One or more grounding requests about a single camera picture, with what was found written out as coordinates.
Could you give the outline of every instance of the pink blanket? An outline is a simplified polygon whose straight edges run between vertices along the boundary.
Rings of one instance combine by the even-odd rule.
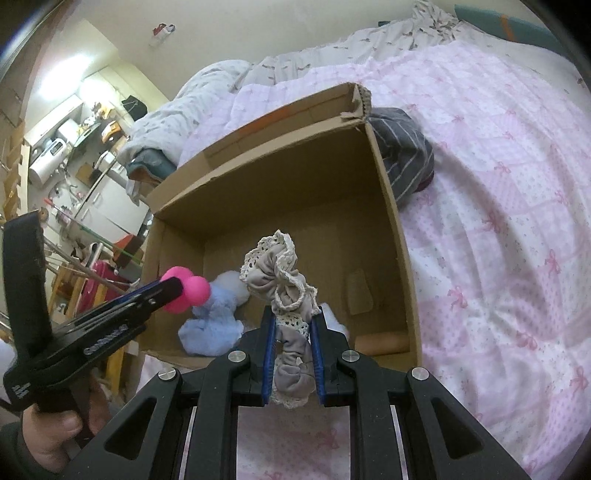
[[[557,478],[591,427],[591,122],[535,72],[453,42],[249,85],[216,105],[181,162],[342,82],[365,85],[374,106],[405,109],[435,147],[433,184],[401,211],[425,367],[533,478]],[[349,461],[346,434],[333,435],[341,418],[318,415],[322,429],[294,436],[287,455],[280,442],[251,451],[242,429],[238,478],[341,478]],[[276,417],[261,441],[320,425],[305,411]],[[241,425],[251,423],[245,413]],[[310,442],[326,457],[302,476]]]

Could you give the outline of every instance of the white cotton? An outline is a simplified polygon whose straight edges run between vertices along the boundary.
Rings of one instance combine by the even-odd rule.
[[[236,297],[236,305],[240,306],[250,298],[248,288],[246,284],[240,280],[240,273],[234,270],[230,270],[224,273],[220,273],[217,278],[212,281],[212,284],[218,287],[225,288],[231,291]]]
[[[322,303],[320,307],[322,308],[322,313],[324,313],[324,319],[326,321],[326,326],[328,327],[328,329],[342,333],[347,339],[347,341],[349,341],[349,331],[347,330],[347,327],[339,323],[329,304]]]
[[[193,307],[194,318],[187,320],[178,331],[178,338],[189,355],[223,355],[239,342],[244,333],[244,325],[234,318],[234,312],[238,305],[248,300],[249,294],[238,280],[238,272],[225,272],[210,285],[209,300],[201,307]]]
[[[211,319],[190,319],[178,331],[190,355],[219,356],[232,349],[242,337],[244,325],[229,314]]]

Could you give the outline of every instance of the pink ball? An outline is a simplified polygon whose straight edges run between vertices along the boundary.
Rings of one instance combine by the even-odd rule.
[[[170,277],[177,277],[179,280],[185,280],[186,278],[192,277],[193,272],[185,267],[173,267],[169,268],[160,281],[168,280]]]
[[[164,306],[164,310],[166,310],[169,313],[174,313],[176,315],[185,312],[189,308],[191,308],[191,302],[184,294],[182,294],[179,298],[174,299],[172,302],[167,303]]]
[[[164,310],[167,312],[180,314],[191,307],[200,307],[208,301],[212,288],[205,278],[194,276],[188,268],[173,267],[169,268],[160,280],[168,280],[171,277],[176,277],[181,281],[183,293],[179,298],[164,306]]]
[[[194,307],[200,307],[209,300],[212,288],[203,277],[190,277],[183,280],[183,296]]]

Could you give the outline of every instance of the blue gripper pad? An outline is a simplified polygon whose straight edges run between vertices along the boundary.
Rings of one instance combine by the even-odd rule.
[[[274,315],[269,323],[262,377],[262,398],[265,405],[269,403],[269,397],[271,396],[271,390],[273,387],[273,372],[275,370],[275,329],[277,328],[277,324]]]
[[[321,405],[326,402],[326,388],[324,386],[324,360],[320,350],[318,327],[316,321],[310,322],[310,343],[312,344],[312,360],[314,361],[314,377],[316,379],[316,393]]]

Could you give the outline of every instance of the human hand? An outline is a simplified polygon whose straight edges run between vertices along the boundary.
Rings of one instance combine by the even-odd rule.
[[[111,419],[105,394],[99,383],[90,376],[89,400],[90,431],[96,435]],[[82,429],[82,419],[74,411],[41,413],[37,405],[27,408],[22,415],[22,436],[31,456],[44,469],[58,473],[70,460],[63,447]]]

